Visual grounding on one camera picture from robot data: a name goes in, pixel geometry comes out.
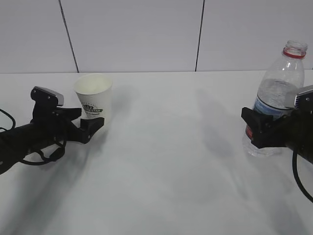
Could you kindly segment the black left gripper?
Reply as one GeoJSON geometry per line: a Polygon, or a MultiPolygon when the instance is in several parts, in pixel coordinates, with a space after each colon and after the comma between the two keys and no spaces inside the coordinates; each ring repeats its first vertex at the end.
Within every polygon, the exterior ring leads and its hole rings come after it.
{"type": "Polygon", "coordinates": [[[86,144],[104,126],[105,119],[103,117],[81,119],[78,128],[72,121],[81,114],[81,108],[46,107],[35,104],[32,122],[59,147],[65,147],[68,141],[86,144]]]}

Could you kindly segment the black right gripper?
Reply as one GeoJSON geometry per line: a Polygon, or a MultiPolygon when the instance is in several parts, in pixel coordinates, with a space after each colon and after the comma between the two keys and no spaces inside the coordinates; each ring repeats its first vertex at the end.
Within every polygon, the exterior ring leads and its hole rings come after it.
{"type": "Polygon", "coordinates": [[[251,144],[257,148],[313,147],[312,111],[294,110],[289,115],[273,119],[272,115],[243,107],[241,118],[246,123],[246,134],[251,144]]]}

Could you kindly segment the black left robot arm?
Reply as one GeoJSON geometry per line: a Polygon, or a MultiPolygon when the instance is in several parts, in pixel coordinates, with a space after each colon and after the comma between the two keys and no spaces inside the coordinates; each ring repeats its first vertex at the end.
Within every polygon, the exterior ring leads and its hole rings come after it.
{"type": "Polygon", "coordinates": [[[40,166],[55,162],[64,156],[67,142],[88,143],[105,119],[81,119],[77,127],[73,120],[81,114],[81,108],[35,105],[29,124],[1,132],[0,172],[5,173],[16,163],[40,166]]]}

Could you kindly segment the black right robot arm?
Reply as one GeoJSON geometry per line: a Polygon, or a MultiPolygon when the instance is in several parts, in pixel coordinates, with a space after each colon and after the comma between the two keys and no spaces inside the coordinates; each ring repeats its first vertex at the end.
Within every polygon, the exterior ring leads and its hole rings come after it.
{"type": "Polygon", "coordinates": [[[244,107],[242,119],[251,129],[251,143],[259,148],[287,147],[308,162],[313,162],[313,114],[293,110],[290,114],[274,119],[244,107]]]}

